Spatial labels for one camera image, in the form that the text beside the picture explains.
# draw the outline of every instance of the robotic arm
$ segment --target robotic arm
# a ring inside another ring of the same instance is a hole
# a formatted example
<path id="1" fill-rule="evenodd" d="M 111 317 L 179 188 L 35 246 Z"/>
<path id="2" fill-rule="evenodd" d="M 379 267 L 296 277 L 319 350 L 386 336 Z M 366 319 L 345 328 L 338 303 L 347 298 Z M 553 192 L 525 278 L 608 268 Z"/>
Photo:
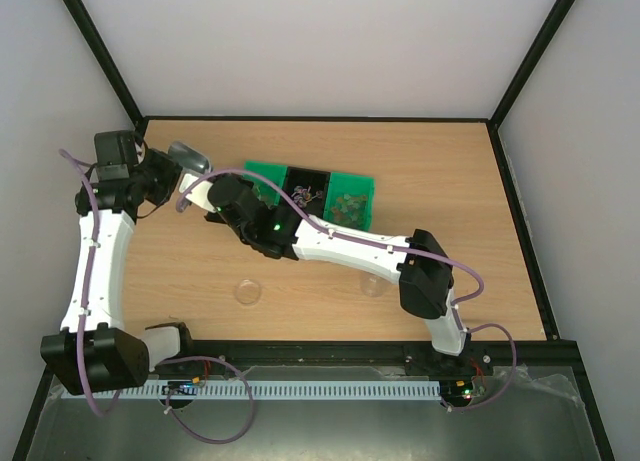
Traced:
<path id="1" fill-rule="evenodd" d="M 96 392 L 141 386 L 159 362 L 187 354 L 192 347 L 184 323 L 147 328 L 140 338 L 126 333 L 121 310 L 122 282 L 138 207 L 145 200 L 162 206 L 171 197 L 181 175 L 178 189 L 184 192 L 198 179 L 198 174 L 211 169 L 210 164 L 181 144 L 172 146 L 169 154 L 146 149 L 140 160 L 137 140 L 135 133 L 129 131 L 100 133 L 95 137 L 98 181 L 91 186 L 99 208 L 97 243 L 92 240 L 94 221 L 89 195 L 84 189 L 76 195 L 82 241 L 72 300 L 60 333 L 45 336 L 40 350 L 49 368 L 71 394 L 83 392 L 75 356 L 81 314 L 86 315 L 87 377 Z M 402 307 L 425 320 L 434 349 L 452 356 L 460 354 L 468 335 L 453 314 L 451 267 L 397 250 L 414 248 L 446 256 L 430 233 L 416 230 L 410 238 L 376 235 L 333 225 L 314 216 L 310 217 L 310 223 L 288 205 L 266 206 L 252 192 L 252 186 L 241 176 L 227 174 L 201 182 L 186 199 L 205 209 L 208 221 L 227 224 L 241 242 L 267 257 L 334 262 L 399 285 Z M 339 234 L 356 242 L 341 239 Z M 375 243 L 384 243 L 389 249 L 373 247 L 371 244 Z M 80 303 L 85 267 L 90 247 L 96 244 L 89 305 L 85 310 Z"/>

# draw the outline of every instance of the wooden tabletop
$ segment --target wooden tabletop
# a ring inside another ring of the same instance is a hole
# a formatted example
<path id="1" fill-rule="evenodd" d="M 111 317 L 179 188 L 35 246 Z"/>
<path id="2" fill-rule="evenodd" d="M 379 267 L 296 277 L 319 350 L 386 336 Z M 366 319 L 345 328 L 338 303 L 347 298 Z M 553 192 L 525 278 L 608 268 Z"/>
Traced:
<path id="1" fill-rule="evenodd" d="M 450 257 L 484 277 L 485 293 L 461 305 L 467 325 L 497 322 L 515 339 L 544 339 L 483 124 L 157 120 L 146 139 L 163 150 L 184 141 L 216 168 L 255 160 L 375 178 L 372 232 L 431 231 Z M 430 339 L 422 320 L 400 307 L 397 287 L 371 298 L 356 270 L 265 258 L 228 227 L 205 222 L 199 208 L 178 214 L 175 198 L 140 220 L 132 238 L 128 331 L 181 320 L 196 339 Z M 470 276 L 454 276 L 457 295 L 475 289 Z M 253 306 L 234 296 L 245 279 L 262 287 Z M 474 339 L 504 338 L 487 330 Z"/>

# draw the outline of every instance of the gray wall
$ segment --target gray wall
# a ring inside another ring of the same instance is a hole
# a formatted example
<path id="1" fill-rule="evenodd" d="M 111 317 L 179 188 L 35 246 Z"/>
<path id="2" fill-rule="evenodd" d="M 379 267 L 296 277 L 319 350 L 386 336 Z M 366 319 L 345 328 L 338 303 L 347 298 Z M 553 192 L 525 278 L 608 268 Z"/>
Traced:
<path id="1" fill-rule="evenodd" d="M 487 117 L 555 0 L 84 0 L 145 114 Z"/>
<path id="2" fill-rule="evenodd" d="M 10 459 L 78 257 L 79 182 L 57 155 L 93 159 L 93 133 L 129 127 L 60 0 L 0 0 L 0 459 Z"/>
<path id="3" fill-rule="evenodd" d="M 640 0 L 578 0 L 502 139 L 564 337 L 622 460 L 640 459 Z"/>

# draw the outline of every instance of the white linear rail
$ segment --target white linear rail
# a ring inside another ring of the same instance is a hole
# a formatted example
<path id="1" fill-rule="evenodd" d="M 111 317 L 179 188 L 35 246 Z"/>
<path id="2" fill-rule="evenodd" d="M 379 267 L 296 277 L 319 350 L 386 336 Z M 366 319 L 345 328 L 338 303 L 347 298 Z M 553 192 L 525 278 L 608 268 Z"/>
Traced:
<path id="1" fill-rule="evenodd" d="M 139 388 L 122 391 L 120 399 L 164 399 L 169 381 L 148 381 Z M 269 400 L 389 400 L 439 401 L 437 381 L 249 381 L 253 397 Z M 247 399 L 242 382 L 208 381 L 203 388 L 182 388 L 175 399 L 241 400 Z M 113 391 L 95 393 L 98 399 L 111 398 Z M 63 398 L 84 399 L 65 391 Z"/>

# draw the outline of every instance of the purple cable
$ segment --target purple cable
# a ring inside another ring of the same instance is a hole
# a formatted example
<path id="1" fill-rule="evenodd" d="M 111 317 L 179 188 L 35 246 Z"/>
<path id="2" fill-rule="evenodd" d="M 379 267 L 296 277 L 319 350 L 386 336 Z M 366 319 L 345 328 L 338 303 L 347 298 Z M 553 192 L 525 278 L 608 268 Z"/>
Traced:
<path id="1" fill-rule="evenodd" d="M 271 181 L 268 178 L 265 178 L 264 176 L 262 176 L 261 174 L 258 173 L 254 173 L 253 171 L 248 171 L 246 169 L 238 169 L 238 168 L 226 168 L 226 169 L 216 169 L 214 171 L 211 171 L 209 173 L 203 174 L 202 176 L 200 176 L 198 179 L 196 179 L 189 187 L 187 187 L 187 189 L 184 190 L 184 192 L 180 195 L 180 197 L 178 198 L 178 201 L 176 202 L 176 210 L 179 213 L 182 213 L 188 206 L 188 200 L 187 195 L 196 187 L 198 186 L 200 183 L 209 180 L 211 178 L 215 178 L 217 176 L 221 176 L 223 174 L 239 174 L 239 175 L 243 175 L 243 176 L 251 176 L 252 178 L 255 178 L 259 181 L 262 181 L 263 183 L 265 183 L 267 186 L 269 186 L 271 189 L 273 189 L 274 191 L 276 191 L 281 197 L 282 199 L 284 199 L 287 203 L 289 203 L 289 206 L 291 206 L 293 208 L 293 210 L 298 213 L 298 215 L 304 219 L 307 223 L 309 223 L 311 226 L 313 226 L 315 229 L 317 229 L 318 231 L 324 233 L 324 234 L 329 234 L 329 230 L 327 228 L 325 228 L 324 226 L 316 223 L 314 220 L 312 220 L 307 213 L 305 213 L 302 209 L 300 209 L 300 207 L 289 197 L 289 195 L 287 193 L 284 192 L 284 190 L 282 190 L 280 188 L 280 186 L 278 186 L 277 184 L 275 184 L 273 181 Z M 379 243 L 377 241 L 371 241 L 368 239 L 360 239 L 360 238 L 356 238 L 355 236 L 350 236 L 348 234 L 345 233 L 341 233 L 341 232 L 334 232 L 333 236 L 338 238 L 338 239 L 343 239 L 345 241 L 351 241 L 354 243 L 358 243 L 358 244 L 362 244 L 364 246 L 370 246 L 373 248 L 380 248 L 380 249 L 384 249 L 386 250 L 388 248 L 388 245 L 385 243 Z M 464 326 L 462 324 L 462 321 L 460 320 L 460 316 L 458 315 L 458 308 L 456 307 L 457 304 L 462 303 L 463 301 L 468 301 L 470 299 L 473 298 L 477 298 L 478 296 L 480 296 L 482 294 L 482 292 L 484 291 L 484 281 L 482 280 L 482 277 L 476 273 L 473 269 L 471 269 L 469 266 L 462 264 L 458 261 L 455 261 L 453 259 L 450 258 L 446 258 L 444 256 L 440 256 L 438 254 L 434 254 L 434 253 L 430 253 L 428 251 L 422 251 L 420 249 L 414 249 L 414 248 L 405 248 L 402 246 L 394 246 L 393 247 L 394 251 L 399 251 L 402 253 L 407 253 L 407 254 L 414 254 L 416 256 L 421 256 L 423 258 L 429 258 L 429 259 L 433 259 L 435 261 L 439 261 L 441 263 L 445 263 L 448 264 L 449 266 L 453 266 L 456 268 L 459 268 L 461 270 L 463 270 L 464 272 L 470 274 L 477 282 L 478 282 L 478 289 L 476 289 L 473 293 L 470 294 L 466 294 L 464 296 L 460 296 L 459 298 L 456 298 L 452 301 L 451 306 L 453 307 L 453 317 L 456 321 L 456 324 L 458 325 L 458 329 L 460 330 L 464 330 Z"/>
<path id="2" fill-rule="evenodd" d="M 90 166 L 89 163 L 84 163 L 82 161 L 78 161 L 76 158 L 71 156 L 66 150 L 60 149 L 58 150 L 60 156 L 65 158 L 74 169 L 78 172 L 80 176 L 80 181 L 82 181 L 82 185 L 84 189 L 87 191 L 89 196 L 89 203 L 91 204 L 91 213 L 93 215 L 93 231 L 91 232 L 91 239 L 94 242 L 94 245 L 89 247 L 89 253 L 87 256 L 87 265 L 84 269 L 84 278 L 82 280 L 82 296 L 80 298 L 80 307 L 82 309 L 87 309 L 89 306 L 89 287 L 91 286 L 91 273 L 93 271 L 93 262 L 96 257 L 96 243 L 98 242 L 98 234 L 100 232 L 100 211 L 98 209 L 98 200 L 96 199 L 95 194 L 93 194 L 93 188 L 91 187 L 91 182 L 85 176 L 84 171 L 80 166 Z M 93 397 L 93 393 L 91 392 L 91 386 L 89 385 L 89 378 L 87 377 L 87 367 L 84 364 L 84 328 L 87 322 L 87 315 L 81 314 L 78 316 L 78 332 L 76 333 L 76 359 L 78 363 L 78 375 L 80 377 L 80 384 L 82 385 L 82 390 L 84 391 L 84 395 L 87 398 L 87 403 L 91 408 L 93 413 L 102 418 L 106 414 L 108 414 L 111 409 L 114 407 L 118 397 L 120 396 L 120 391 L 117 391 L 113 399 L 111 400 L 111 404 L 106 409 L 106 411 L 102 411 L 98 404 L 96 403 L 95 398 Z"/>
<path id="3" fill-rule="evenodd" d="M 222 361 L 221 359 L 212 358 L 212 357 L 209 357 L 209 356 L 187 356 L 185 358 L 179 358 L 179 359 L 166 359 L 166 360 L 162 361 L 159 364 L 177 364 L 177 363 L 184 363 L 184 362 L 187 362 L 187 361 L 211 361 L 212 363 L 220 364 L 220 365 L 224 366 L 225 368 L 233 371 L 233 373 L 236 375 L 237 379 L 242 381 L 242 384 L 244 384 L 244 387 L 245 387 L 245 389 L 247 391 L 247 396 L 249 397 L 249 415 L 247 416 L 247 420 L 245 421 L 244 426 L 242 426 L 242 428 L 240 428 L 240 431 L 238 431 L 236 434 L 234 434 L 230 438 L 212 439 L 212 438 L 207 438 L 205 436 L 201 436 L 200 434 L 196 433 L 191 428 L 189 428 L 189 426 L 187 426 L 184 423 L 184 421 L 182 421 L 178 417 L 178 415 L 175 413 L 175 411 L 171 408 L 171 405 L 169 403 L 171 401 L 171 395 L 173 394 L 173 392 L 175 390 L 169 391 L 169 394 L 167 394 L 167 397 L 164 400 L 164 405 L 166 407 L 165 413 L 171 413 L 171 416 L 173 416 L 173 419 L 175 419 L 178 422 L 180 427 L 189 436 L 191 436 L 192 438 L 197 439 L 198 441 L 202 441 L 203 443 L 207 443 L 207 444 L 228 444 L 228 443 L 232 443 L 232 442 L 240 439 L 242 436 L 247 434 L 247 431 L 249 431 L 249 428 L 251 428 L 251 425 L 253 424 L 253 420 L 256 417 L 256 402 L 255 402 L 255 399 L 253 398 L 253 394 L 251 393 L 251 386 L 249 386 L 249 383 L 247 382 L 247 379 L 244 377 L 242 372 L 238 368 L 236 368 L 235 366 L 227 363 L 226 361 Z"/>
<path id="4" fill-rule="evenodd" d="M 507 388 L 509 387 L 509 385 L 513 381 L 513 377 L 516 374 L 516 364 L 517 364 L 517 361 L 518 361 L 517 360 L 517 356 L 516 356 L 516 343 L 513 341 L 513 337 L 511 336 L 511 333 L 509 333 L 509 331 L 507 331 L 507 329 L 504 326 L 501 326 L 501 325 L 499 325 L 497 323 L 481 324 L 480 326 L 476 326 L 475 328 L 471 328 L 469 330 L 469 332 L 470 333 L 475 333 L 477 331 L 482 331 L 483 329 L 487 329 L 487 328 L 499 329 L 500 331 L 502 331 L 507 336 L 507 339 L 509 340 L 509 344 L 511 345 L 511 370 L 509 371 L 509 377 L 507 378 L 507 381 L 498 390 L 498 392 L 496 394 L 494 394 L 489 399 L 487 399 L 485 401 L 482 401 L 482 402 L 480 402 L 478 404 L 472 404 L 470 406 L 463 406 L 463 407 L 460 407 L 460 408 L 456 408 L 454 406 L 447 405 L 446 403 L 444 403 L 444 400 L 442 400 L 441 402 L 444 403 L 444 406 L 447 408 L 448 411 L 452 411 L 454 413 L 464 413 L 465 411 L 471 411 L 473 409 L 481 408 L 483 406 L 491 404 L 491 403 L 495 402 L 500 396 L 502 396 L 504 394 L 504 392 L 507 390 Z"/>

